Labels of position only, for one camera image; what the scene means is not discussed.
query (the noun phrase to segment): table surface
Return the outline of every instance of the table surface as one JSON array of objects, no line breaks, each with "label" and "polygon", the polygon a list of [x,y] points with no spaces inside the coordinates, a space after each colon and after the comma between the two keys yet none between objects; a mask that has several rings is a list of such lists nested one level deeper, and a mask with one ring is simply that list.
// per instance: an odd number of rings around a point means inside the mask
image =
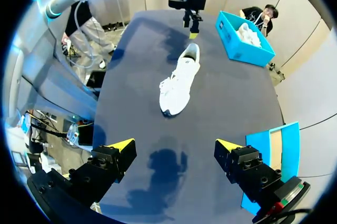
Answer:
[{"label": "table surface", "polygon": [[98,100],[94,147],[135,138],[137,158],[101,200],[102,213],[126,223],[251,223],[242,190],[214,158],[215,140],[245,145],[247,134],[282,125],[266,69],[230,61],[202,15],[200,70],[187,107],[162,116],[159,83],[186,48],[183,11],[135,14],[114,52]]}]

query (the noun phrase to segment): black mount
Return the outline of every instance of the black mount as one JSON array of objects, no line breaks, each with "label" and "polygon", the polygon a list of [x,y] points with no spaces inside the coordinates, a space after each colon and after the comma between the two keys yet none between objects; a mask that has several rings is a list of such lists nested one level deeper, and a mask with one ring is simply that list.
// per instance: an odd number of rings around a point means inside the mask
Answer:
[{"label": "black mount", "polygon": [[99,202],[110,186],[119,183],[136,158],[135,141],[121,151],[99,146],[91,151],[92,158],[77,170],[69,170],[67,180],[57,171],[39,171],[27,179],[35,200],[53,223],[122,223],[90,209]]},{"label": "black mount", "polygon": [[[310,188],[298,177],[282,182],[281,170],[273,170],[263,163],[259,151],[249,145],[229,151],[216,141],[214,157],[229,181],[237,183],[250,201],[261,207],[254,223],[270,223],[275,214],[294,209]],[[291,223],[294,218],[294,215],[287,216],[278,223]]]},{"label": "black mount", "polygon": [[199,11],[205,9],[205,4],[206,0],[168,0],[170,8],[185,9],[184,27],[189,27],[192,19],[191,33],[199,33],[199,21],[202,21]]}]

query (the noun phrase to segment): cable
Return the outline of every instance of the cable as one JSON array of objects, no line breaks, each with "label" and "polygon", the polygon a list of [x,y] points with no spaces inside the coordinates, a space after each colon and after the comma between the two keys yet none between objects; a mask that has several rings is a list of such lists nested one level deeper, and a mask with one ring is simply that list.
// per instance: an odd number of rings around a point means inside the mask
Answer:
[{"label": "cable", "polygon": [[46,118],[51,122],[51,124],[52,124],[53,126],[48,125],[47,123],[43,122],[41,119],[39,119],[38,117],[32,115],[30,112],[27,112],[27,113],[28,113],[32,118],[36,119],[36,120],[39,121],[40,123],[42,123],[42,124],[44,124],[44,125],[46,125],[46,126],[48,126],[48,127],[50,127],[50,128],[53,128],[53,129],[56,130],[57,132],[49,131],[49,130],[47,130],[47,129],[41,128],[40,126],[36,126],[36,125],[31,124],[32,127],[37,128],[37,129],[39,129],[39,130],[41,130],[41,131],[44,131],[44,132],[46,132],[46,133],[52,134],[52,135],[54,135],[54,136],[56,136],[56,137],[59,137],[59,138],[61,138],[61,139],[66,143],[67,146],[71,147],[72,149],[78,149],[78,147],[73,147],[73,146],[72,146],[71,144],[69,144],[68,141],[65,139],[65,137],[67,137],[67,133],[68,133],[68,132],[60,132],[60,131],[55,127],[55,125],[54,125],[54,123],[52,122],[52,120],[51,120],[50,118],[48,118],[46,115],[45,115]]},{"label": "cable", "polygon": [[322,123],[322,122],[324,122],[324,121],[327,121],[328,119],[331,119],[332,117],[335,117],[336,115],[337,115],[337,113],[335,113],[334,115],[332,115],[332,116],[326,118],[325,120],[322,120],[322,121],[320,121],[320,122],[317,122],[317,123],[315,123],[315,124],[313,124],[313,125],[308,125],[308,126],[306,126],[305,128],[301,128],[300,130],[310,128],[310,127],[312,127],[312,126],[314,126],[314,125],[318,125],[318,124],[320,124],[320,123]]},{"label": "cable", "polygon": [[325,176],[329,176],[329,175],[332,175],[332,173],[319,175],[319,176],[298,177],[298,178],[319,178],[319,177],[325,177]]},{"label": "cable", "polygon": [[83,161],[83,150],[84,149],[82,149],[82,152],[81,152],[81,161],[82,161],[82,164],[84,164],[84,161]]},{"label": "cable", "polygon": [[59,132],[49,131],[49,130],[44,129],[44,128],[38,126],[38,125],[34,125],[34,124],[32,124],[32,123],[31,123],[31,126],[32,126],[33,128],[39,129],[39,130],[41,130],[41,131],[44,131],[44,132],[46,132],[46,133],[52,134],[52,135],[57,136],[57,137],[60,137],[60,138],[65,137],[65,136],[67,137],[67,134],[65,134],[65,133],[59,133]]},{"label": "cable", "polygon": [[271,217],[272,219],[269,223],[274,223],[279,219],[282,219],[282,218],[287,217],[287,216],[295,215],[297,213],[311,213],[311,212],[312,212],[312,209],[296,209],[296,210],[292,210],[292,211],[289,211],[289,212],[277,213],[277,214],[275,214],[274,216]]},{"label": "cable", "polygon": [[38,117],[32,115],[30,112],[27,112],[32,118],[36,119],[37,121],[39,121],[40,123],[44,124],[45,126],[48,126],[52,129],[54,129],[51,125],[48,125],[47,123],[43,122],[41,119],[39,119]]},{"label": "cable", "polygon": [[91,123],[89,123],[89,124],[79,125],[78,128],[82,128],[82,127],[84,127],[84,126],[88,126],[88,125],[92,125],[92,124],[94,124],[94,122],[91,122]]}]

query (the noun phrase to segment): floor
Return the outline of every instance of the floor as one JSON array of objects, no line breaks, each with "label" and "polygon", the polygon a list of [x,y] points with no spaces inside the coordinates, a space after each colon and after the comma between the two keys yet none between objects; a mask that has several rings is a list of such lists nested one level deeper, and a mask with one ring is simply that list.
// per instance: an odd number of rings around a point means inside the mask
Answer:
[{"label": "floor", "polygon": [[[116,31],[106,32],[107,38],[114,44],[117,45],[121,39],[122,29]],[[98,45],[91,43],[94,49],[99,49]],[[281,77],[276,73],[276,71],[269,71],[273,85],[276,86],[280,81]],[[70,123],[64,121],[62,118],[57,118],[57,123],[54,123],[55,127],[63,132],[67,131]],[[86,159],[90,157],[90,153],[77,148],[76,146],[70,146],[61,138],[55,137],[53,135],[46,135],[48,143],[51,145],[47,148],[48,154],[52,156],[56,163],[58,163],[62,168],[62,174],[67,174],[69,169],[77,169],[80,167]]]}]

